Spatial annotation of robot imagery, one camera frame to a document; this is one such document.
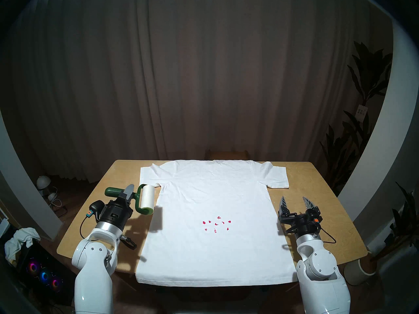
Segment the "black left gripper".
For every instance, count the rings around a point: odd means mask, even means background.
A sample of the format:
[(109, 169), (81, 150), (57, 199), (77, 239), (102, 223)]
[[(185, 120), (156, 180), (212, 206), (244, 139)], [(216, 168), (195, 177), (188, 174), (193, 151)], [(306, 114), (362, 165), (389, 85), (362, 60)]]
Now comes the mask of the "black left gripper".
[(128, 219), (133, 213), (130, 203), (134, 197), (134, 184), (130, 184), (122, 191), (122, 196), (118, 196), (115, 200), (110, 200), (104, 206), (98, 222), (108, 223), (119, 230), (124, 230)]

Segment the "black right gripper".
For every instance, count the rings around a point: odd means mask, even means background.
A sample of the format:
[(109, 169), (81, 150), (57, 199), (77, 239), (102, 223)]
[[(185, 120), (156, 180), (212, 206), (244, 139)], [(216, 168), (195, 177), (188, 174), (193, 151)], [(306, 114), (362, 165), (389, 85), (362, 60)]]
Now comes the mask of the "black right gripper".
[(282, 196), (278, 216), (280, 223), (284, 225), (290, 225), (284, 233), (294, 234), (296, 238), (300, 238), (304, 235), (310, 235), (313, 238), (317, 238), (320, 229), (322, 216), (319, 214), (319, 207), (314, 205), (308, 198), (303, 196), (303, 201), (306, 206), (304, 214), (290, 213), (285, 196)]

